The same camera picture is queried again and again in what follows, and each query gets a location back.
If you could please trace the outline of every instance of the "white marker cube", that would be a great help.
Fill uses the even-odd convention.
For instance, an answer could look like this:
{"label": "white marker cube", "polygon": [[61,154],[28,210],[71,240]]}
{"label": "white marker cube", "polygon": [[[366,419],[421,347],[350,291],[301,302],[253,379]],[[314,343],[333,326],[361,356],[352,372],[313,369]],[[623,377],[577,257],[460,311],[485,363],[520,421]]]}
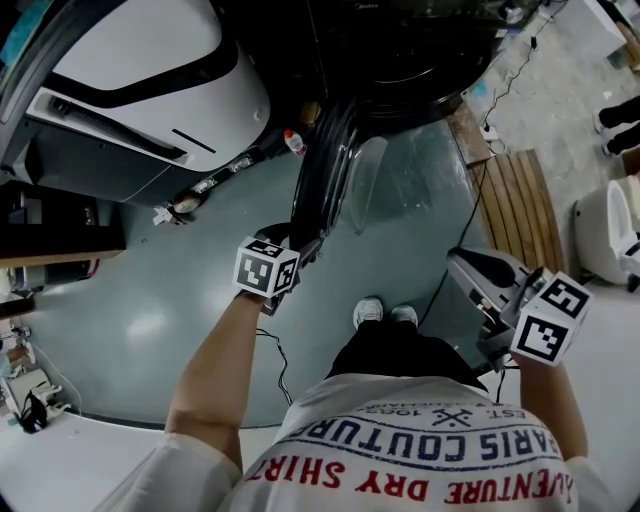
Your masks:
{"label": "white marker cube", "polygon": [[558,272],[520,313],[511,351],[556,366],[580,330],[593,296]]}
{"label": "white marker cube", "polygon": [[238,248],[233,284],[271,298],[293,286],[300,253],[247,237]]}

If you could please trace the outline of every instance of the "concrete floor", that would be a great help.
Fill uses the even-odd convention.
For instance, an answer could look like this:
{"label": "concrete floor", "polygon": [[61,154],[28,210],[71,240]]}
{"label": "concrete floor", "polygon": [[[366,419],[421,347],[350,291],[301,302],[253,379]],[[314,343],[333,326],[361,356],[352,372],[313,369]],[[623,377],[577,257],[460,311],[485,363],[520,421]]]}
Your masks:
{"label": "concrete floor", "polygon": [[[527,57],[530,37],[546,21],[548,10],[534,19],[467,96],[479,121],[493,103],[493,92],[506,90],[507,73],[517,72]],[[607,157],[593,129],[596,110],[617,105],[640,94],[640,84],[628,66],[616,58],[583,55],[579,43],[561,33],[551,21],[538,36],[538,51],[500,99],[488,122],[503,136],[509,151],[534,148],[547,180],[560,228],[565,260],[571,274],[580,266],[574,246],[574,203],[609,179],[624,177],[622,160]],[[615,134],[626,128],[612,130]],[[494,145],[501,151],[500,143]]]}
{"label": "concrete floor", "polygon": [[[38,297],[38,311],[24,323],[78,388],[84,412],[164,420],[181,371],[237,293],[231,278],[238,245],[288,220],[300,161],[287,155],[238,174],[188,226],[154,227],[152,211],[122,208],[127,251],[104,261],[91,280]],[[388,307],[411,302],[424,311],[473,208],[465,173],[444,121],[390,140],[365,232],[355,236],[341,215],[322,258],[302,272],[277,315],[260,321],[282,341],[294,398],[328,373],[354,332],[359,299],[378,295]],[[466,243],[485,244],[477,221]],[[482,362],[474,345],[480,316],[448,284],[424,332],[458,346],[475,366]],[[259,338],[246,425],[282,420],[281,366],[273,341]],[[55,371],[48,374],[56,380]]]}

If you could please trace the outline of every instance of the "white t-shirt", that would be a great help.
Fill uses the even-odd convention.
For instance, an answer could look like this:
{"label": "white t-shirt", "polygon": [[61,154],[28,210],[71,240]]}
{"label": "white t-shirt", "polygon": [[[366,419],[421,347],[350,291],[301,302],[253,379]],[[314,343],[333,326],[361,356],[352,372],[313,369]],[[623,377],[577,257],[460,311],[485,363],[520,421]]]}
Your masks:
{"label": "white t-shirt", "polygon": [[300,397],[244,475],[210,446],[167,436],[120,510],[516,509],[616,508],[532,414],[442,377],[349,374]]}

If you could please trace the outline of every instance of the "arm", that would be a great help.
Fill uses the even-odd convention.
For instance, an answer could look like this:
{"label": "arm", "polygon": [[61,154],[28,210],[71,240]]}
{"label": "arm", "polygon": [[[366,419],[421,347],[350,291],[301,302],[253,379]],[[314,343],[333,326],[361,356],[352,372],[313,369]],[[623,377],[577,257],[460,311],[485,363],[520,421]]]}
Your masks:
{"label": "arm", "polygon": [[586,457],[587,433],[564,364],[547,366],[517,354],[513,359],[520,366],[522,407],[547,426],[565,460]]}
{"label": "arm", "polygon": [[238,429],[247,399],[258,316],[264,299],[234,299],[195,353],[173,395],[166,432],[224,453],[242,471]]}

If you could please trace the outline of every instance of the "bottle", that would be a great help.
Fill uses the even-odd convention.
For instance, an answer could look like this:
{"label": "bottle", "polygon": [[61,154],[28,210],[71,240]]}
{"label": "bottle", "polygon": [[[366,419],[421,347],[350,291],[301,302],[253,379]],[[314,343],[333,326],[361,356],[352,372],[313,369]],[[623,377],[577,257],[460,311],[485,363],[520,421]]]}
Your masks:
{"label": "bottle", "polygon": [[292,130],[284,131],[284,142],[296,155],[302,156],[307,152],[307,146],[302,142],[302,137]]}

